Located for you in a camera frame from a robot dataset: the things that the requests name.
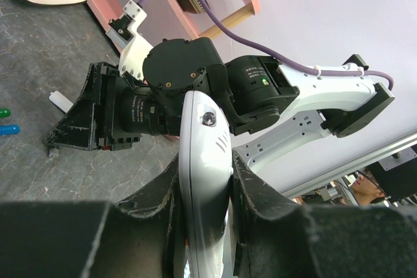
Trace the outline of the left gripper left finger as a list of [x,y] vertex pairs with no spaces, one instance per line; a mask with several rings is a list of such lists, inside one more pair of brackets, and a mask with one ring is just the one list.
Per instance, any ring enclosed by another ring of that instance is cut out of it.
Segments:
[[131,196],[1,204],[2,277],[182,277],[179,161]]

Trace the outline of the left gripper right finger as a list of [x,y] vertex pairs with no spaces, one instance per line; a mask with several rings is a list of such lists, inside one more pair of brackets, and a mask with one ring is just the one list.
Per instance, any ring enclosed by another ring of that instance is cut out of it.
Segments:
[[237,277],[415,277],[416,208],[300,205],[232,153]]

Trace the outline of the blue battery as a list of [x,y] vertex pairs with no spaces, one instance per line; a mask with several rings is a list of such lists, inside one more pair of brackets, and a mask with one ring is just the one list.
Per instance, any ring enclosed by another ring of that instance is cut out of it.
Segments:
[[20,127],[18,125],[1,125],[0,126],[0,136],[4,135],[16,135],[20,132]]

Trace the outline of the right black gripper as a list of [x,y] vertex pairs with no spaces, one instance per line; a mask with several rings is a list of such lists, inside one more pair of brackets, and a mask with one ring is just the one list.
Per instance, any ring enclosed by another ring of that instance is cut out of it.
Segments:
[[145,57],[144,82],[92,63],[78,99],[46,134],[51,148],[123,150],[141,135],[180,134],[185,95],[213,95],[208,69],[222,63],[212,40],[164,40]]

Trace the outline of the white remote control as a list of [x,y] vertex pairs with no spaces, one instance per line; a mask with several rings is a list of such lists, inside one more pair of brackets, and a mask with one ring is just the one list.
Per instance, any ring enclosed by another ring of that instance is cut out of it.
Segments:
[[221,277],[233,175],[227,119],[214,100],[188,91],[180,125],[179,183],[192,277]]

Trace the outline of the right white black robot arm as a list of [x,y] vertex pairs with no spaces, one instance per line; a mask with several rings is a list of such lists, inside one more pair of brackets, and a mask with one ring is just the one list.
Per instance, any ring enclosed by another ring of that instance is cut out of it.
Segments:
[[47,133],[46,146],[124,150],[144,134],[180,139],[183,164],[230,164],[231,137],[259,133],[238,148],[253,171],[308,142],[350,136],[394,100],[351,56],[312,74],[267,56],[228,63],[212,41],[164,40],[141,62],[143,79],[123,66],[92,63],[68,113]]

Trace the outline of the white battery compartment cover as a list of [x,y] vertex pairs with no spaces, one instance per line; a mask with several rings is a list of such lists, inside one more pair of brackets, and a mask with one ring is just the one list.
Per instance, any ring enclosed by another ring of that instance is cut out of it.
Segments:
[[74,105],[66,96],[57,90],[52,92],[48,98],[50,102],[58,107],[63,113],[68,113]]

